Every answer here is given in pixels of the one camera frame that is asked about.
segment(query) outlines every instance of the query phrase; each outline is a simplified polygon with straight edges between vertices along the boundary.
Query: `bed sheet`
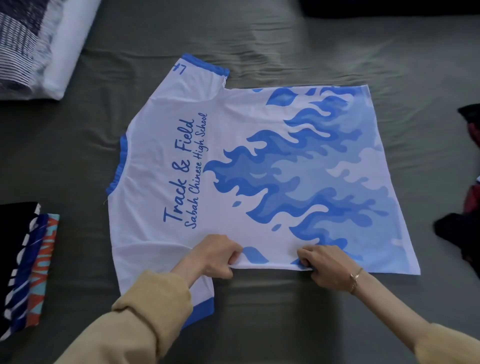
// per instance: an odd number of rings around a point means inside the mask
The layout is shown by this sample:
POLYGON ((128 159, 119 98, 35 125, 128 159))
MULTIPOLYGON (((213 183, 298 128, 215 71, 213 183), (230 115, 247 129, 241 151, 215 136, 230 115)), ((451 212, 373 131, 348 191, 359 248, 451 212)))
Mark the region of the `bed sheet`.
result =
MULTIPOLYGON (((230 69, 227 88, 368 84, 422 270, 379 279, 426 319, 480 338, 480 281, 432 222, 461 210, 480 153, 458 107, 479 102, 480 17, 304 19, 290 0, 104 0, 61 102, 2 103, 0 203, 62 222, 40 325, 0 362, 51 363, 119 294, 105 188, 119 138, 184 52, 230 69)), ((306 272, 237 270, 216 313, 165 363, 414 363, 353 297, 306 272)))

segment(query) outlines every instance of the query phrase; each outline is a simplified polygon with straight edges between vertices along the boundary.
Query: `person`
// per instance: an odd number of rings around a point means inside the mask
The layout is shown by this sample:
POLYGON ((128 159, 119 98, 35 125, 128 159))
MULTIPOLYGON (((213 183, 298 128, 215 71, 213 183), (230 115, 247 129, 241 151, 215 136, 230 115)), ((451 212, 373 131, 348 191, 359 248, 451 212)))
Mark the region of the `person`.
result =
MULTIPOLYGON (((226 235, 208 235, 170 273, 145 271, 107 313, 67 348, 57 364, 152 364, 163 357, 192 312, 189 287, 201 276, 230 279, 242 247, 226 235)), ((480 341, 430 324, 363 271, 337 246, 297 251, 320 287, 350 292, 412 351, 420 364, 480 362, 480 341)))

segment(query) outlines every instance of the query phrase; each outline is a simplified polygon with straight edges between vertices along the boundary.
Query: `bracelet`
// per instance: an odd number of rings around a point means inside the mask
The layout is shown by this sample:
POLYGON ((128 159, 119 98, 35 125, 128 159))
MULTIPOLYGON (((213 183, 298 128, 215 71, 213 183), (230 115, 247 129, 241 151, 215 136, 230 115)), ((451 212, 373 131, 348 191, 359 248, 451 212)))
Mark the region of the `bracelet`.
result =
POLYGON ((350 278, 352 278, 352 280, 353 280, 352 289, 350 290, 350 294, 353 294, 353 292, 357 288, 357 285, 358 285, 357 281, 358 281, 359 275, 362 271, 363 271, 363 268, 360 268, 357 275, 354 276, 353 274, 350 274, 350 278))

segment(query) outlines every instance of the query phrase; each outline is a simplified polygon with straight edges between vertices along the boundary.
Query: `blue flame pattern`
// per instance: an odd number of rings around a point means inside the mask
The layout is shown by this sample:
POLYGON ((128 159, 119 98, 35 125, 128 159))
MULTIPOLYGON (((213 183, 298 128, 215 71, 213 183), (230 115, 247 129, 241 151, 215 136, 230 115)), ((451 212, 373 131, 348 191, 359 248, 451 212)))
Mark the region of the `blue flame pattern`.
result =
MULTIPOLYGON (((224 150, 230 162, 211 160, 204 171, 215 173, 215 187, 221 193, 238 186, 237 195, 254 196, 267 189, 258 206, 247 212, 260 224, 269 223, 280 212, 300 217, 312 206, 324 205, 327 212, 312 212, 297 226, 289 227, 293 236, 337 245, 358 262, 368 263, 370 271, 407 272, 404 248, 392 243, 402 234, 399 208, 387 187, 372 190, 363 185, 366 177, 347 182, 348 170, 337 177, 327 171, 341 161, 359 163, 359 154, 366 148, 381 150, 381 143, 375 143, 376 118, 368 103, 368 88, 313 87, 305 93, 302 87, 280 87, 273 90, 266 107, 288 107, 300 91, 301 97, 313 101, 283 122, 289 127, 310 124, 320 133, 308 128, 290 132, 297 140, 294 143, 275 131, 261 130, 247 138, 248 142, 266 143, 255 149, 256 155, 245 146, 224 150)), ((269 262, 256 248, 245 247, 244 253, 251 263, 269 262)), ((300 266, 298 260, 291 264, 300 266)))

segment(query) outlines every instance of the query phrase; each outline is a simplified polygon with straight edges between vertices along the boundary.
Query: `beige sweater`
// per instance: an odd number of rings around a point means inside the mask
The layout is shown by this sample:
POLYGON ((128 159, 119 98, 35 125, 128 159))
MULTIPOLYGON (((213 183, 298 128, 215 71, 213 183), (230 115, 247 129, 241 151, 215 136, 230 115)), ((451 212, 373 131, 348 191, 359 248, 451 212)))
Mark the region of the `beige sweater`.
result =
MULTIPOLYGON (((56 363, 156 363, 179 335, 192 303, 181 277, 146 271, 112 310, 87 327, 56 363)), ((480 341, 432 324, 415 355, 420 364, 480 363, 480 341)))

